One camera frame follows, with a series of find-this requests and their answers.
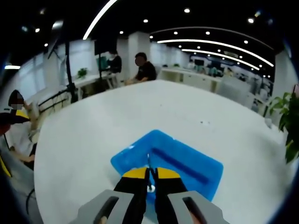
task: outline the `potted plant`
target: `potted plant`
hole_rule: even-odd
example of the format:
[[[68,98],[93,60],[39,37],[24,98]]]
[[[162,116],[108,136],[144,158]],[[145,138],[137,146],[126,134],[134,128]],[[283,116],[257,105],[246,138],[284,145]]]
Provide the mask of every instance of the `potted plant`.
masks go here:
[[[287,131],[285,161],[289,163],[299,156],[299,94],[286,92],[282,98],[275,97],[270,106],[270,115],[277,110],[282,115],[278,128],[282,132]]]
[[[81,68],[78,71],[78,78],[84,78],[87,75],[87,68]]]

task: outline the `blue plastic tray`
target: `blue plastic tray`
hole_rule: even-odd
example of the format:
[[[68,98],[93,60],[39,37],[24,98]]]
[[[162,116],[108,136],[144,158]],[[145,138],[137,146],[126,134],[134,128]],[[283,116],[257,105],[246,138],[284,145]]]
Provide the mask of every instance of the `blue plastic tray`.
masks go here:
[[[132,168],[148,166],[148,157],[153,168],[163,167],[180,174],[188,190],[195,190],[211,201],[218,188],[223,165],[199,151],[153,130],[111,159],[112,166],[123,175]],[[148,193],[147,200],[155,200],[155,193]]]

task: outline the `white tabletop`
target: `white tabletop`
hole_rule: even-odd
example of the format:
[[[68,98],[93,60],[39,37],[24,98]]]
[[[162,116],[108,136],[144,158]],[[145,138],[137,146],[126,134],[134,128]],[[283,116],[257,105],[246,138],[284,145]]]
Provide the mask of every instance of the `white tabletop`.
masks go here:
[[[74,84],[77,88],[80,88],[82,86],[85,85],[89,85],[91,83],[94,83],[95,81],[97,81],[97,79],[100,78],[99,74],[95,74],[95,75],[86,75],[84,78],[78,78],[76,80],[74,80]]]
[[[34,170],[44,223],[67,224],[81,205],[113,189],[120,177],[111,157],[153,129],[223,163],[213,203],[231,224],[264,224],[282,202],[277,129],[231,100],[157,80],[88,97],[45,120]],[[153,223],[147,217],[143,223]]]

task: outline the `black t-shirt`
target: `black t-shirt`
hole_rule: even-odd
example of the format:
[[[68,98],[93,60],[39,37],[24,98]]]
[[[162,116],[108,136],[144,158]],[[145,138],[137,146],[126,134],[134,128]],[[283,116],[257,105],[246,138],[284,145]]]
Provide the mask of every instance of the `black t-shirt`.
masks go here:
[[[121,72],[121,57],[116,56],[112,61],[108,60],[107,64],[110,65],[109,71],[112,73]]]
[[[136,79],[142,80],[145,77],[148,78],[148,81],[155,80],[157,78],[156,69],[151,62],[146,62],[143,66],[139,67]]]

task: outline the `curved led light strip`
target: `curved led light strip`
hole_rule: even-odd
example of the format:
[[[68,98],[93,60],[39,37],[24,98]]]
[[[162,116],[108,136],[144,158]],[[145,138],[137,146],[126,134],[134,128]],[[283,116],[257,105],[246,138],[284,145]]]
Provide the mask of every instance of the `curved led light strip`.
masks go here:
[[[100,18],[106,13],[106,11],[114,4],[117,0],[110,0],[107,2],[107,4],[101,9],[101,11],[97,14],[97,16],[94,18],[93,22],[90,24],[89,28],[87,29],[83,40],[86,40],[88,36],[90,35],[91,31],[93,30],[94,26],[97,24],[97,22],[100,20]]]
[[[4,69],[20,69],[20,66],[17,65],[6,65]]]
[[[256,54],[254,54],[254,53],[252,53],[248,50],[245,50],[243,48],[239,48],[239,47],[236,47],[236,46],[233,46],[233,45],[230,45],[230,44],[226,44],[226,43],[220,43],[220,42],[216,42],[216,41],[206,41],[206,40],[193,40],[193,39],[178,39],[178,40],[157,41],[157,43],[171,43],[171,42],[200,42],[200,43],[218,44],[218,45],[225,46],[225,47],[228,47],[228,48],[233,48],[233,49],[236,49],[236,50],[243,51],[247,54],[250,54],[250,55],[262,60],[263,62],[267,63],[271,67],[274,67],[274,65],[272,63],[268,62],[266,59],[260,57],[259,55],[256,55]]]
[[[223,54],[218,54],[218,53],[214,53],[214,52],[211,52],[211,51],[205,51],[205,50],[192,50],[192,49],[182,49],[182,51],[186,51],[186,52],[198,52],[198,53],[203,53],[203,54],[211,54],[211,55],[216,55],[216,56],[220,56],[220,57],[225,57],[225,58],[228,58],[228,59],[231,59],[231,60],[234,60],[234,61],[237,61],[237,62],[240,62],[240,63],[243,63],[245,65],[248,65],[250,66],[251,68],[254,68],[256,70],[260,70],[258,67],[252,65],[252,64],[249,64],[245,61],[242,61],[240,59],[237,59],[237,58],[234,58],[234,57],[231,57],[231,56],[227,56],[227,55],[223,55]]]
[[[255,40],[257,42],[260,42],[261,44],[265,45],[266,47],[270,48],[271,50],[274,50],[273,47],[269,46],[268,44],[252,37],[252,36],[249,36],[249,35],[246,35],[246,34],[243,34],[243,33],[240,33],[240,32],[237,32],[237,31],[233,31],[233,30],[230,30],[230,29],[223,29],[223,28],[216,28],[216,27],[197,27],[197,26],[193,26],[193,27],[175,27],[175,28],[169,28],[169,29],[161,29],[161,30],[158,30],[158,31],[154,31],[154,32],[151,32],[151,34],[156,34],[156,33],[161,33],[161,32],[165,32],[165,31],[169,31],[169,30],[178,30],[178,29],[207,29],[207,30],[222,30],[222,31],[227,31],[227,32],[230,32],[230,33],[234,33],[234,34],[238,34],[238,35],[242,35],[242,36],[245,36],[247,38],[250,38],[252,40]]]

